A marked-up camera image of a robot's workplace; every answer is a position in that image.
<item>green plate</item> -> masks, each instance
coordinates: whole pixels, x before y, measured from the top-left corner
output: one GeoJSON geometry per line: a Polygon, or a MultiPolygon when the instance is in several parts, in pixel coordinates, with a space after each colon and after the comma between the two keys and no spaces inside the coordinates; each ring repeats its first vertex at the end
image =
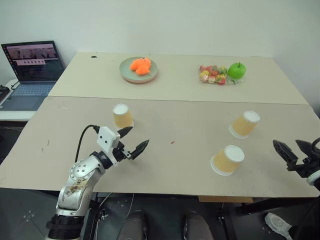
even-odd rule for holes
{"type": "Polygon", "coordinates": [[[130,57],[130,58],[124,60],[120,64],[119,69],[120,69],[121,76],[130,83],[143,84],[143,83],[151,81],[152,79],[154,79],[157,76],[158,67],[157,67],[156,63],[154,61],[152,61],[151,59],[150,59],[151,60],[150,72],[146,75],[138,75],[138,74],[136,74],[135,71],[132,71],[130,69],[130,65],[132,64],[132,62],[134,60],[140,59],[140,58],[143,58],[143,57],[142,56],[130,57]]]}

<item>orange toy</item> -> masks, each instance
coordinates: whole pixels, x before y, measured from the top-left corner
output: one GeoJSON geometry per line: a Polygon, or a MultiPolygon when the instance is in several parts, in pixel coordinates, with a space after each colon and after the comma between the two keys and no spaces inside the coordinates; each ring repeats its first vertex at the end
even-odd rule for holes
{"type": "Polygon", "coordinates": [[[150,73],[151,61],[149,58],[139,58],[131,63],[130,69],[138,75],[146,75],[150,73]]]}

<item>desk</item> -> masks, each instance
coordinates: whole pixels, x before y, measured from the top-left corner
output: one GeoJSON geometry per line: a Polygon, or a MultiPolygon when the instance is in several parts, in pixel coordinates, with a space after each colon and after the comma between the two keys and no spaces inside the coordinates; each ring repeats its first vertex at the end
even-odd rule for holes
{"type": "Polygon", "coordinates": [[[49,96],[308,104],[272,58],[152,54],[148,57],[157,64],[158,76],[151,82],[136,85],[122,79],[119,65],[139,55],[79,52],[49,96]],[[237,62],[245,64],[247,69],[243,84],[220,86],[199,81],[199,65],[230,66],[237,62]]]}
{"type": "MultiPolygon", "coordinates": [[[[273,139],[283,141],[303,156],[295,139],[313,141],[320,129],[319,119],[307,104],[87,97],[44,100],[0,166],[0,187],[60,190],[83,128],[114,126],[112,108],[119,102],[128,104],[134,117],[134,129],[123,138],[126,147],[133,149],[146,139],[150,143],[137,159],[110,168],[96,185],[97,192],[239,197],[319,194],[306,179],[287,171],[272,143],[273,139]],[[247,109],[257,111],[261,122],[247,139],[236,139],[228,126],[247,109]],[[302,124],[306,116],[307,124],[302,124]],[[233,175],[220,176],[211,169],[210,157],[231,144],[244,150],[245,160],[233,175]]],[[[80,158],[99,150],[96,139],[93,130],[85,134],[80,158]]]]}
{"type": "MultiPolygon", "coordinates": [[[[13,79],[5,85],[10,89],[10,93],[2,101],[0,101],[0,106],[13,92],[13,90],[11,90],[11,85],[15,84],[17,81],[18,79],[13,79]]],[[[36,111],[0,111],[0,121],[27,122],[32,118],[35,112],[36,111]]]]}

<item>yellow paper cup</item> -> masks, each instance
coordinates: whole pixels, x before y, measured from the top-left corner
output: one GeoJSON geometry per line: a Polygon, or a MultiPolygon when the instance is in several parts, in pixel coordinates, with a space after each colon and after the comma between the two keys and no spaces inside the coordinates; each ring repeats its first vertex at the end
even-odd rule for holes
{"type": "Polygon", "coordinates": [[[230,133],[238,139],[246,139],[260,121],[260,116],[255,111],[245,111],[230,126],[230,133]]]}
{"type": "Polygon", "coordinates": [[[245,153],[235,145],[228,145],[210,159],[212,169],[219,175],[229,176],[234,173],[245,159],[245,153]]]}
{"type": "Polygon", "coordinates": [[[112,112],[114,123],[118,130],[134,126],[134,121],[127,105],[119,103],[113,107],[112,112]]]}

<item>white wall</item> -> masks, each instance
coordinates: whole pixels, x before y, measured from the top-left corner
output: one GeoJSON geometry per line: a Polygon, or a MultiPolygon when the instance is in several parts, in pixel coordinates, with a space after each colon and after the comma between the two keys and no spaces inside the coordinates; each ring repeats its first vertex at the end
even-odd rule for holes
{"type": "MultiPolygon", "coordinates": [[[[319,0],[2,0],[0,43],[54,40],[65,64],[78,50],[274,57],[320,112],[319,12],[319,0]]],[[[1,52],[0,83],[12,78],[1,52]]]]}

